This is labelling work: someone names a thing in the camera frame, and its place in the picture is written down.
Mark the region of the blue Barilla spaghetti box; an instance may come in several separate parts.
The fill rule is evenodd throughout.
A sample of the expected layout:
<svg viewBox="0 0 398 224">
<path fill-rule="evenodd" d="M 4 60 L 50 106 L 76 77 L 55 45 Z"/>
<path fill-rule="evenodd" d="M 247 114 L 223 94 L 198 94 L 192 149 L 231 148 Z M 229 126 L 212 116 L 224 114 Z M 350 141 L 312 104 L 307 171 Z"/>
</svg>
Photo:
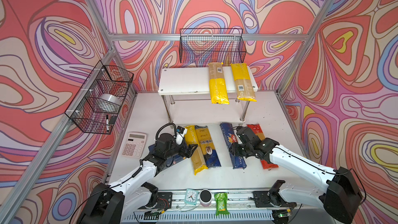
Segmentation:
<svg viewBox="0 0 398 224">
<path fill-rule="evenodd" d="M 234 144 L 238 144 L 238 140 L 236 138 L 233 126 L 231 123 L 227 122 L 222 122 L 220 124 L 220 128 L 224 137 L 224 140 L 226 142 L 231 163 L 232 163 L 232 168 L 235 169 L 245 169 L 247 168 L 247 165 L 244 161 L 243 157 L 240 157 L 234 153 Z"/>
</svg>

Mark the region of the clear yellow spaghetti bag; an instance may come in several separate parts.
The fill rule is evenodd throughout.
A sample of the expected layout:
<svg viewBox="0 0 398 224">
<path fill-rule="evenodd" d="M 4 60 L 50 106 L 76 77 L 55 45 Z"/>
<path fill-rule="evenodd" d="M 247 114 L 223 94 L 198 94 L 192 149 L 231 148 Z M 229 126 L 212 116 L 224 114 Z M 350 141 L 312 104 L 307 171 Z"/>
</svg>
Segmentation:
<svg viewBox="0 0 398 224">
<path fill-rule="evenodd" d="M 254 88 L 251 83 L 248 66 L 246 63 L 231 64 L 235 82 L 237 99 L 240 101 L 256 102 Z"/>
</svg>

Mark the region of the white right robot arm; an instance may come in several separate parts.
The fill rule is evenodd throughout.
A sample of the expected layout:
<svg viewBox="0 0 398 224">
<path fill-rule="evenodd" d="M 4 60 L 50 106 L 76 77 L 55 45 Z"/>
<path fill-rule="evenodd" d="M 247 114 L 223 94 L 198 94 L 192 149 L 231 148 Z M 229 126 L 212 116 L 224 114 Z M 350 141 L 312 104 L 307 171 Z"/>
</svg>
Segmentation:
<svg viewBox="0 0 398 224">
<path fill-rule="evenodd" d="M 239 143 L 230 151 L 239 157 L 256 157 L 267 163 L 283 167 L 310 185 L 296 186 L 285 180 L 277 180 L 268 191 L 266 202 L 275 207 L 300 203 L 324 209 L 336 221 L 351 224 L 359 206 L 364 202 L 352 169 L 334 169 L 317 164 L 300 156 L 279 142 L 260 139 L 249 127 L 236 127 Z"/>
</svg>

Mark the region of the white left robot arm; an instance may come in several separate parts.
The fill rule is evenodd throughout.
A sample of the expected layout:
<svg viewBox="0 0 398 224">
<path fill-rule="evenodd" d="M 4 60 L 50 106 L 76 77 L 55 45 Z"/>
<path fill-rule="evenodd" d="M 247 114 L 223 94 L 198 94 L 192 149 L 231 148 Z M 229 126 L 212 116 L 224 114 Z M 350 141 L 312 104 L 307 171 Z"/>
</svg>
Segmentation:
<svg viewBox="0 0 398 224">
<path fill-rule="evenodd" d="M 187 144 L 182 134 L 163 133 L 149 154 L 130 173 L 109 185 L 97 185 L 85 201 L 77 224 L 119 224 L 145 205 L 156 205 L 158 188 L 148 181 L 168 168 L 175 156 L 190 158 L 198 144 Z"/>
</svg>

